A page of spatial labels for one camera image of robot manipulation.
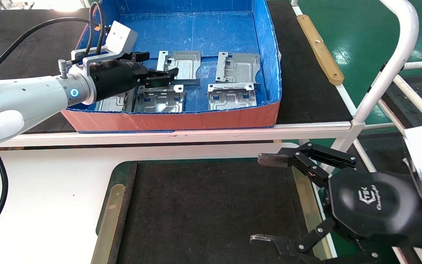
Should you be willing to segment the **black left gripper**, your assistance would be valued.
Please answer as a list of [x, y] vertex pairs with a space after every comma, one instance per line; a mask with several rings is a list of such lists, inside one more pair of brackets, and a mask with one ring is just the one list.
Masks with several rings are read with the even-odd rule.
[[100, 64], [90, 64], [89, 75], [95, 88], [94, 102], [127, 92], [142, 84], [144, 80], [145, 88], [169, 86], [177, 77], [179, 69], [176, 67], [169, 71], [148, 70], [139, 63], [149, 59], [149, 52], [132, 52], [133, 61], [109, 59]]

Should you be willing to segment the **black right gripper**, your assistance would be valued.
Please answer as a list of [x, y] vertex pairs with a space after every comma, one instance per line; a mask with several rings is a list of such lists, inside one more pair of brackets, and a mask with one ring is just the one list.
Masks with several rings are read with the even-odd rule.
[[[342, 170], [329, 179], [329, 173], [317, 162]], [[266, 167], [296, 167], [318, 187], [329, 187], [333, 217], [354, 237], [395, 247], [410, 244], [412, 217], [421, 203], [410, 176], [347, 169], [355, 168], [356, 157], [312, 142], [281, 148], [276, 154], [261, 153], [258, 163]], [[299, 241], [254, 234], [251, 242], [270, 242], [280, 256], [296, 257], [297, 264], [377, 264], [380, 261], [379, 254], [372, 250], [326, 260], [310, 255], [313, 247], [339, 224], [327, 218]]]

